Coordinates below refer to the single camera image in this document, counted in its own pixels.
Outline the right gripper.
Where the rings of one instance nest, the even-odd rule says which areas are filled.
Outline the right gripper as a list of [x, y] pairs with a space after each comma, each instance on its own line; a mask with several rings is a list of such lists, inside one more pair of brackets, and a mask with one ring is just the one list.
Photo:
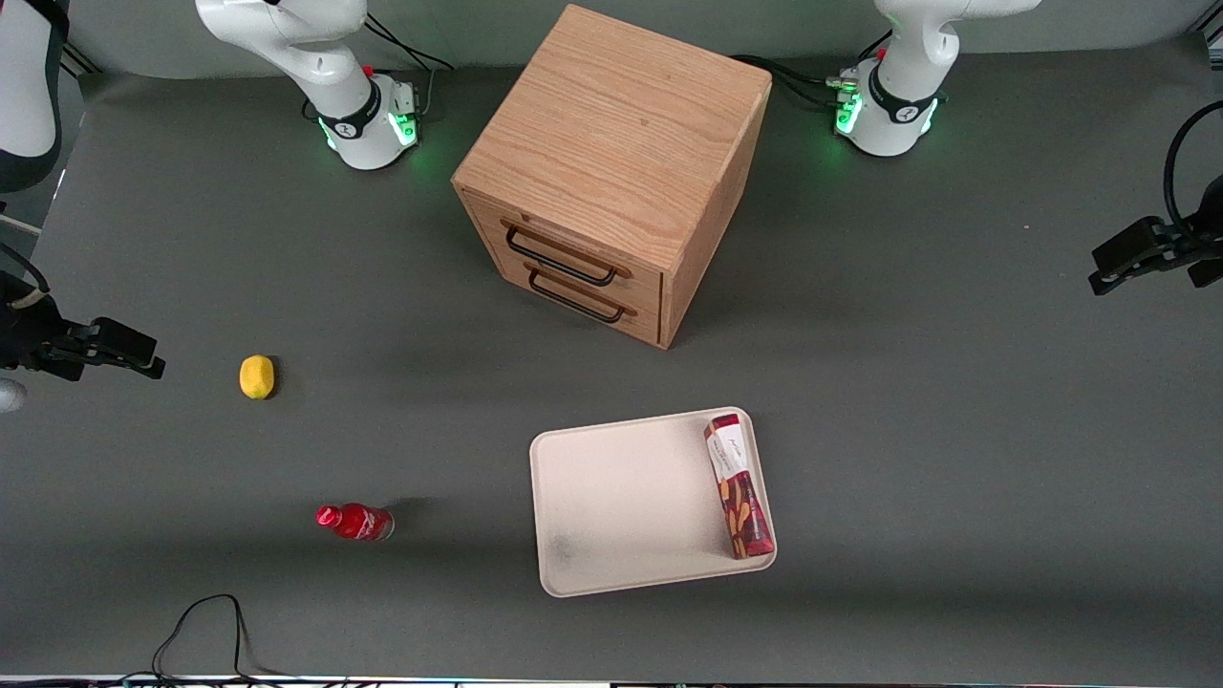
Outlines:
[[[28, 306], [34, 293], [31, 284], [2, 274], [1, 364], [6, 370], [22, 367], [75, 382], [89, 362], [84, 345], [70, 336], [79, 325], [61, 317], [49, 295]], [[157, 339], [106, 317], [93, 321], [93, 364], [137, 371], [154, 380], [161, 379], [165, 370], [165, 360], [157, 357]]]

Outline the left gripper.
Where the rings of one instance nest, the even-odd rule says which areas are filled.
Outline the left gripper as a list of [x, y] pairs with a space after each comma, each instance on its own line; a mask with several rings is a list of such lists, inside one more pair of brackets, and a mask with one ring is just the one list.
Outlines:
[[1088, 275], [1088, 287], [1096, 296], [1110, 293], [1126, 280], [1167, 271], [1170, 265], [1167, 251], [1173, 244], [1178, 254], [1197, 258], [1189, 266], [1194, 287], [1206, 288], [1223, 277], [1222, 175], [1207, 185], [1199, 209], [1189, 215], [1178, 209], [1174, 187], [1168, 183], [1168, 213], [1177, 233], [1174, 243], [1168, 238], [1166, 222], [1148, 215], [1091, 251], [1096, 270]]

